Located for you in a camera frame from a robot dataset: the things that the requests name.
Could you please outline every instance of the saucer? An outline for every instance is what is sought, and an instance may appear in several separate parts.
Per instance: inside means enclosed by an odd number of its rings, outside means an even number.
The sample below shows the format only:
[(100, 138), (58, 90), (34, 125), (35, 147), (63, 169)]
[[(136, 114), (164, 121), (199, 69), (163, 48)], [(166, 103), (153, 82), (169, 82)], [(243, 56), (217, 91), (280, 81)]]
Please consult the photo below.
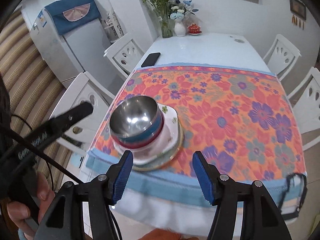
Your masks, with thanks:
[(179, 123), (179, 134), (178, 134), (178, 140), (174, 145), (174, 147), (167, 152), (161, 152), (160, 154), (157, 155), (157, 158), (155, 158), (151, 162), (148, 162), (144, 165), (134, 164), (132, 167), (134, 171), (153, 171), (153, 170), (159, 169), (165, 166), (166, 164), (168, 164), (177, 155), (177, 153), (181, 149), (183, 138), (184, 138), (183, 128), (181, 126), (180, 121), (178, 121), (178, 123)]
[(190, 35), (199, 35), (199, 34), (201, 34), (202, 33), (202, 31), (200, 31), (200, 32), (198, 32), (198, 33), (189, 33)]
[(178, 114), (171, 106), (166, 106), (158, 103), (160, 110), (163, 112), (164, 125), (158, 137), (150, 144), (137, 148), (128, 149), (113, 141), (113, 146), (120, 156), (126, 150), (130, 150), (133, 154), (134, 165), (144, 165), (156, 159), (162, 153), (172, 149), (179, 138), (179, 120)]

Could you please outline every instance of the chair backrest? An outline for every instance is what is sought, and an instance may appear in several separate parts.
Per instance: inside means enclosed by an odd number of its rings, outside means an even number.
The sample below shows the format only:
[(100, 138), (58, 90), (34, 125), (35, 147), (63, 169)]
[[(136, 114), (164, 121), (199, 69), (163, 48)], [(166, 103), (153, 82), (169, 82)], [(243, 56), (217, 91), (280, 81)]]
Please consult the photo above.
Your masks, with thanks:
[(126, 79), (143, 54), (134, 42), (132, 34), (127, 33), (105, 50), (104, 57), (107, 57)]
[(59, 138), (57, 141), (66, 148), (85, 156), (109, 108), (108, 101), (111, 102), (114, 97), (88, 72), (80, 73), (61, 97), (51, 117), (62, 114), (83, 101), (91, 102), (93, 112), (72, 126), (65, 132), (65, 137)]
[(277, 34), (275, 41), (271, 48), (264, 56), (263, 60), (266, 62), (271, 72), (282, 75), (279, 77), (281, 81), (293, 68), (298, 58), (301, 56), (300, 51), (283, 35)]
[(288, 95), (292, 98), (301, 89), (303, 94), (293, 107), (301, 134), (320, 128), (320, 72), (312, 67), (300, 85)]

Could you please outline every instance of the white table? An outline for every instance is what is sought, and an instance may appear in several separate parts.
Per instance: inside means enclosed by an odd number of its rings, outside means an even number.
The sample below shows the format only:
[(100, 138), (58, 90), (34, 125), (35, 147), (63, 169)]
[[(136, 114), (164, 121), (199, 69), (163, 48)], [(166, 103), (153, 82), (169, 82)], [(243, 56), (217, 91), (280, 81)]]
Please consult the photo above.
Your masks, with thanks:
[(160, 52), (157, 65), (195, 63), (248, 68), (270, 72), (260, 55), (243, 37), (221, 33), (202, 33), (199, 36), (159, 37), (147, 50), (136, 68), (140, 68), (150, 53)]
[[(146, 57), (154, 52), (161, 53), (156, 66), (194, 63), (270, 72), (262, 58), (243, 36), (203, 33), (199, 36), (187, 35), (182, 38), (158, 38), (135, 69), (140, 68)], [(294, 209), (284, 205), (283, 212), (290, 213)], [(126, 188), (114, 210), (155, 228), (171, 229), (186, 235), (207, 236), (216, 207), (204, 208), (167, 201)], [(242, 214), (239, 214), (236, 218), (234, 236), (240, 236), (241, 225)]]

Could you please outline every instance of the smartphone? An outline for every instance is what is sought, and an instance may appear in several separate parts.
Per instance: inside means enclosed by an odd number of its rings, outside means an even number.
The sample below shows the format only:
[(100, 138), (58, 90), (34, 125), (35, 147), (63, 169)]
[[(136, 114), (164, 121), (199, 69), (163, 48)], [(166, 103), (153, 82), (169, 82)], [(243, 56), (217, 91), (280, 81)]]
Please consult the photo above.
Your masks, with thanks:
[(141, 67), (154, 66), (158, 58), (160, 57), (160, 54), (161, 54), (160, 52), (149, 54), (146, 60), (142, 63)]

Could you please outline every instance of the dining table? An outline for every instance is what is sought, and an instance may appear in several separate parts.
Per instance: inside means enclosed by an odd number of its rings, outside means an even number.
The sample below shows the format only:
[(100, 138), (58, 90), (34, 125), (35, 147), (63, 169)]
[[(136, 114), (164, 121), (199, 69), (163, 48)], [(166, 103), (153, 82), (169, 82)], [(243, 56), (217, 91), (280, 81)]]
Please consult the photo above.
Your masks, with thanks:
[[(156, 64), (141, 68), (155, 52), (161, 53)], [(289, 187), (287, 176), (306, 174), (301, 136), (281, 83), (243, 36), (158, 38), (127, 78), (96, 133), (85, 165), (97, 174), (119, 160), (108, 130), (110, 114), (135, 95), (173, 107), (184, 138), (165, 166), (131, 171), (115, 206), (126, 217), (155, 228), (207, 236), (216, 207), (204, 199), (195, 176), (191, 159), (196, 150), (235, 181), (261, 180), (276, 204)], [(302, 188), (301, 179), (290, 182), (282, 214), (297, 210)], [(238, 203), (234, 236), (240, 236), (242, 214), (243, 203)]]

